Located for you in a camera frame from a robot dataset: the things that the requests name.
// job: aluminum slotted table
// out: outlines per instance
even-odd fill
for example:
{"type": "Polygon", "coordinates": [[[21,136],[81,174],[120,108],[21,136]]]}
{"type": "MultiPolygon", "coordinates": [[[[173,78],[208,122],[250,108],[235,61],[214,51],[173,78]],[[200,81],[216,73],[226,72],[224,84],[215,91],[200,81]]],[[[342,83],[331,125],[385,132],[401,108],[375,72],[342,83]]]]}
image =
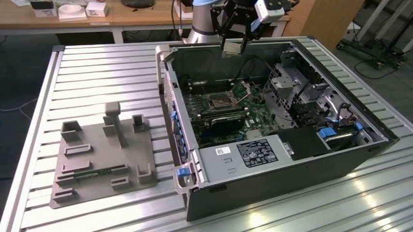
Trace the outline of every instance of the aluminum slotted table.
{"type": "Polygon", "coordinates": [[[185,222],[155,77],[155,47],[131,43],[56,47],[21,152],[0,231],[346,231],[413,228],[413,125],[318,41],[296,37],[401,141],[346,177],[236,210],[185,222]],[[104,103],[120,118],[149,118],[159,183],[60,209],[48,206],[62,121],[101,123],[104,103]]]}

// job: power supply label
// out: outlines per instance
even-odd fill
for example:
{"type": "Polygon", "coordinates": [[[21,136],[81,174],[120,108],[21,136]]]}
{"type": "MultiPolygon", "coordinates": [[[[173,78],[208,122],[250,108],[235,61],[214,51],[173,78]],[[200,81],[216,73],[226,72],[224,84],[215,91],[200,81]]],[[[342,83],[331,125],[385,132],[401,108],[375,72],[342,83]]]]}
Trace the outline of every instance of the power supply label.
{"type": "Polygon", "coordinates": [[[238,144],[236,148],[248,168],[278,161],[266,139],[238,144]]]}

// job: gray 3d-printed tray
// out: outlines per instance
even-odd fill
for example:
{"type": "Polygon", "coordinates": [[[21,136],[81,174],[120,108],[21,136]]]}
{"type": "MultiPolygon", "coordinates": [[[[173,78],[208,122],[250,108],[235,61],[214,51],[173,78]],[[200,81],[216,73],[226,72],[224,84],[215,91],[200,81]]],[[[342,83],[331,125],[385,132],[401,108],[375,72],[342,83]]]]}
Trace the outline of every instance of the gray 3d-printed tray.
{"type": "Polygon", "coordinates": [[[119,121],[117,102],[107,103],[104,123],[61,125],[50,208],[60,208],[156,185],[148,120],[119,121]]]}

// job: sticker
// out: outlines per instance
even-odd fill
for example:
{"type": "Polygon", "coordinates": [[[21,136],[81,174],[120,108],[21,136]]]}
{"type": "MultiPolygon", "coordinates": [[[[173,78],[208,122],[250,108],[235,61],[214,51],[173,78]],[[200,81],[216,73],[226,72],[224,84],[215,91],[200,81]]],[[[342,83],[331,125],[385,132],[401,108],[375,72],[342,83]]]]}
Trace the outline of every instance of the sticker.
{"type": "Polygon", "coordinates": [[[231,150],[230,150],[228,146],[216,148],[215,151],[216,151],[216,155],[223,155],[226,153],[231,153],[231,150]]]}
{"type": "Polygon", "coordinates": [[[240,157],[243,158],[244,165],[248,168],[278,161],[272,148],[266,139],[236,144],[236,148],[239,150],[240,157]]]}
{"type": "Polygon", "coordinates": [[[91,26],[109,25],[109,23],[91,23],[91,26]]]}

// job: green circuit board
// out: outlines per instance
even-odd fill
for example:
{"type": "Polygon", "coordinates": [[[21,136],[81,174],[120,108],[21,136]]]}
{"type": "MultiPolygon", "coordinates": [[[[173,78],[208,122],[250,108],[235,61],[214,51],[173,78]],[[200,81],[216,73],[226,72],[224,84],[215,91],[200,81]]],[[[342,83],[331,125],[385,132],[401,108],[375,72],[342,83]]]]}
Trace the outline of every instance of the green circuit board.
{"type": "Polygon", "coordinates": [[[184,95],[200,148],[267,136],[279,129],[262,100],[260,89],[239,82],[228,91],[184,95]]]}

